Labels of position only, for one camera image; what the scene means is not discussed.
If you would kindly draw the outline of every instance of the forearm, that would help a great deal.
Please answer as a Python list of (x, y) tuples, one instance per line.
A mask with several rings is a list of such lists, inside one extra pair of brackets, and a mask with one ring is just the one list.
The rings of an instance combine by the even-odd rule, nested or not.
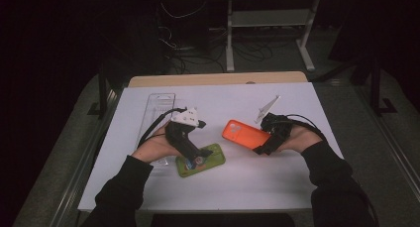
[(312, 193), (315, 226), (374, 226), (368, 199), (352, 178), (352, 168), (326, 142), (304, 152), (310, 180), (318, 187)]
[(117, 175), (96, 195), (96, 207), (82, 226), (135, 226), (135, 212), (153, 167), (127, 156)]

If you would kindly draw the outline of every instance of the orange phone case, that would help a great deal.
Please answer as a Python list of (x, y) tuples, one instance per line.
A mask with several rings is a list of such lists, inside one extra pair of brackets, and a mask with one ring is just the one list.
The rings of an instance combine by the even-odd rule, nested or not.
[(269, 133), (237, 120), (230, 120), (222, 133), (223, 138), (251, 150), (263, 145), (269, 136)]

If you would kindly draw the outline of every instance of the green smartphone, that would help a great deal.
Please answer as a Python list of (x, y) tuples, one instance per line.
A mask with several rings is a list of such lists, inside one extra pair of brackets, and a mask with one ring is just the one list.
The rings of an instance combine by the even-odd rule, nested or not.
[(205, 162), (197, 166), (194, 170), (188, 168), (187, 160), (184, 157), (176, 157), (176, 167), (178, 169), (178, 174), (181, 177), (188, 177), (204, 170), (212, 169), (216, 166), (220, 166), (225, 163), (226, 158), (223, 154), (222, 148), (219, 144), (212, 144), (201, 149), (210, 150), (213, 152), (209, 157), (206, 158)]

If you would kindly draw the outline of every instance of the gray floor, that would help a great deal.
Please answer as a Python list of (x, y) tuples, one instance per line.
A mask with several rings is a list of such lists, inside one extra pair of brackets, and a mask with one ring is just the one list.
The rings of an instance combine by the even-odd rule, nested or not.
[[(336, 30), (320, 29), (311, 34), (307, 47), (316, 67), (314, 72), (305, 70), (290, 37), (276, 37), (269, 45), (235, 43), (235, 72), (300, 70), (308, 78), (317, 77), (339, 64), (327, 60), (336, 35)], [(250, 50), (262, 45), (265, 49)], [(239, 54), (238, 50), (252, 56)], [(217, 58), (220, 52), (223, 47), (217, 47), (209, 57)], [(194, 62), (185, 62), (191, 73), (221, 72), (220, 64), (226, 62), (224, 55), (218, 59), (220, 64), (205, 58), (188, 60)], [(383, 72), (381, 96), (390, 99), (398, 112), (376, 117), (366, 99), (368, 83), (351, 85), (351, 73), (348, 69), (327, 82), (314, 84), (343, 155), (370, 197), (380, 226), (420, 226), (418, 182), (415, 182), (415, 175), (420, 172), (419, 113), (405, 99), (398, 83)], [(98, 102), (97, 87), (97, 77), (93, 77), (80, 94), (15, 226), (77, 226), (87, 216), (76, 207), (93, 163), (92, 149), (111, 118), (110, 114), (103, 120), (98, 120), (97, 115), (87, 115), (91, 105)], [(110, 101), (115, 101), (110, 102), (112, 111), (118, 98), (111, 96)], [(313, 226), (310, 211), (290, 214), (296, 226)], [(150, 225), (151, 214), (139, 213), (137, 217), (140, 226)]]

